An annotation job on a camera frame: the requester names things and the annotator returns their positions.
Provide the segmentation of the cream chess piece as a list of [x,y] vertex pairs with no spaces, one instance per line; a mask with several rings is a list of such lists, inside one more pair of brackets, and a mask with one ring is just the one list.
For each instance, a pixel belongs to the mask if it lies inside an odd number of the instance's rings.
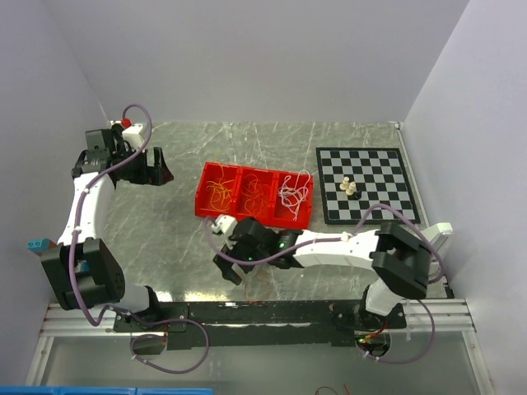
[[343,181],[340,183],[339,185],[339,188],[343,191],[345,191],[349,186],[349,178],[348,177],[344,177],[343,178]]
[[346,194],[348,196],[352,196],[356,192],[356,190],[357,190],[356,183],[351,182],[347,185]]

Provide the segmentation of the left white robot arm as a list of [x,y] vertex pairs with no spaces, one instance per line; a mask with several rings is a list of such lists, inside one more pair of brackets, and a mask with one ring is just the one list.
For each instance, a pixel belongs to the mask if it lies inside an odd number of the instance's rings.
[[40,262],[58,304],[64,310],[106,306],[133,313],[143,330],[159,327],[162,310],[150,286],[124,279],[124,272],[103,240],[108,206],[120,181],[162,186],[173,180],[160,147],[147,162],[145,125],[124,118],[110,128],[86,132],[87,148],[72,168],[74,198],[58,241],[40,254]]

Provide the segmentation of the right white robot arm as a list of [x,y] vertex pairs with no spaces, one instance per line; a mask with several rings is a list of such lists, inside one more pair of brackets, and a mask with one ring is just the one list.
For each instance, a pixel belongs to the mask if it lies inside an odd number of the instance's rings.
[[358,267],[374,272],[377,278],[365,289],[358,309],[361,322],[369,328],[379,327],[404,300],[426,297],[431,266],[444,257],[453,234],[450,223],[413,235],[393,222],[356,235],[275,231],[252,217],[238,221],[228,215],[207,219],[205,229],[209,239],[222,237],[213,261],[223,278],[235,284],[241,282],[235,265],[245,272],[259,264],[283,270]]

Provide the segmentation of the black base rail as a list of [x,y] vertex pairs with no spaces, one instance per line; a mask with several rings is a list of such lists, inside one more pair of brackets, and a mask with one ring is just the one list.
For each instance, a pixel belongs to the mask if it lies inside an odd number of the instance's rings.
[[403,306],[384,318],[367,313],[359,300],[274,300],[236,302],[161,302],[143,323],[125,315],[114,321],[117,333],[166,337],[170,351],[209,346],[355,346],[359,332],[405,329]]

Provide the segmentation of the black white chessboard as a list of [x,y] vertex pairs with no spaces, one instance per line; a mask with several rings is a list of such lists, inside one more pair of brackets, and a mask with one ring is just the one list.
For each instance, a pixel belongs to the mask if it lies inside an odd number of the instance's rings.
[[[398,148],[318,147],[316,149],[324,222],[355,225],[371,206],[383,203],[419,224],[417,204]],[[361,198],[339,188],[355,182]]]

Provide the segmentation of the white grey stand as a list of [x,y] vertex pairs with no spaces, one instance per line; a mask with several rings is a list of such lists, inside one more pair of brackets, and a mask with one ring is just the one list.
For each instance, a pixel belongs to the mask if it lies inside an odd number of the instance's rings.
[[449,222],[437,223],[422,231],[422,234],[440,255],[444,255],[450,247],[453,233],[452,225]]

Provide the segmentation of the blue orange toy block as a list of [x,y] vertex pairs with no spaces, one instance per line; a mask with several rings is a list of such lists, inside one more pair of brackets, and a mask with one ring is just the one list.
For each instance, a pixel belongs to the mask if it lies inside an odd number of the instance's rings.
[[56,246],[56,243],[50,239],[32,239],[27,244],[27,249],[37,256],[52,249]]

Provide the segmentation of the red three-compartment tray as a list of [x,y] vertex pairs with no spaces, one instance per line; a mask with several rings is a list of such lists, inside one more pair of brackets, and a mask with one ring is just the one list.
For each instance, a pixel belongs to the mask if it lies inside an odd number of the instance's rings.
[[302,230],[309,227],[314,177],[249,166],[208,162],[194,199],[198,217],[253,217],[263,225]]

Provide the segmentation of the blue bin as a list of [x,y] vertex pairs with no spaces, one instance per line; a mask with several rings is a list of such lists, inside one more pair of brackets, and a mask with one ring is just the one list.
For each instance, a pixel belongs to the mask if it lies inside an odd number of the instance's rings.
[[213,395],[210,388],[121,388],[67,386],[1,386],[8,395]]

